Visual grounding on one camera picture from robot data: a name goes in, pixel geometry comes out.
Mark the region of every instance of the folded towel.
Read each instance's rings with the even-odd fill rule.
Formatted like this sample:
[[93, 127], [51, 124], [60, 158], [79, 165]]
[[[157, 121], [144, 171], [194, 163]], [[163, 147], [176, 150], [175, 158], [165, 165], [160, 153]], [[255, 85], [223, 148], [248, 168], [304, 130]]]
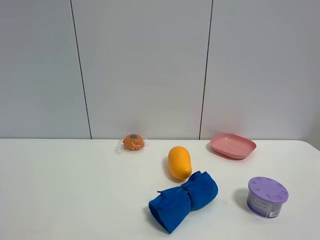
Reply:
[[157, 222], [171, 234], [191, 210], [210, 203], [218, 194], [218, 186], [205, 171], [195, 172], [181, 186], [158, 191], [149, 202], [149, 209]]

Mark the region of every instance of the white wall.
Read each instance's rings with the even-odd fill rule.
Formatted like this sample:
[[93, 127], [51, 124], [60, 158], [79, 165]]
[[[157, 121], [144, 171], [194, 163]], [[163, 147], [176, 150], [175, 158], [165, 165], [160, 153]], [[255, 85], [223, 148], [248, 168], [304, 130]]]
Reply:
[[319, 16], [319, 0], [214, 0], [202, 139], [317, 142]]
[[73, 0], [92, 138], [199, 137], [211, 0]]
[[0, 138], [90, 138], [70, 2], [0, 2]]
[[[73, 0], [93, 138], [197, 139], [211, 0]], [[320, 149], [320, 1], [214, 0], [201, 138]], [[68, 0], [0, 2], [0, 138], [90, 138]]]

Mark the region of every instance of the plastic wrap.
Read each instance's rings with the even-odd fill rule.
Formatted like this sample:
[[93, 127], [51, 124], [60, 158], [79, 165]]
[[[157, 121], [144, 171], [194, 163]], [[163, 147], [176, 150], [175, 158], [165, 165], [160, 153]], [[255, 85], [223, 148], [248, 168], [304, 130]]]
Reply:
[[147, 138], [135, 133], [124, 135], [116, 146], [117, 153], [121, 152], [137, 152], [146, 146]]

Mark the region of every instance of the orange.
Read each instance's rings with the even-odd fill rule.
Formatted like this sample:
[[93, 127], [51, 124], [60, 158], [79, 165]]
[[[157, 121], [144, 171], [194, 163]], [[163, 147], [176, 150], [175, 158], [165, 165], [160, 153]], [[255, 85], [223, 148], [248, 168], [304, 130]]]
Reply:
[[140, 135], [129, 134], [123, 140], [123, 145], [128, 150], [138, 150], [145, 146], [145, 142]]
[[168, 155], [168, 167], [171, 175], [179, 180], [185, 180], [192, 173], [190, 154], [183, 146], [175, 146]]

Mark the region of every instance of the purple lid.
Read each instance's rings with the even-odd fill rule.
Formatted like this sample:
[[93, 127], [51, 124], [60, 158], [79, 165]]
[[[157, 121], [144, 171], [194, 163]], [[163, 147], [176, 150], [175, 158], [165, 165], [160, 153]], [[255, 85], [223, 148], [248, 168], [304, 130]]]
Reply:
[[264, 176], [251, 178], [248, 187], [257, 198], [272, 204], [283, 204], [289, 197], [287, 189], [282, 184]]

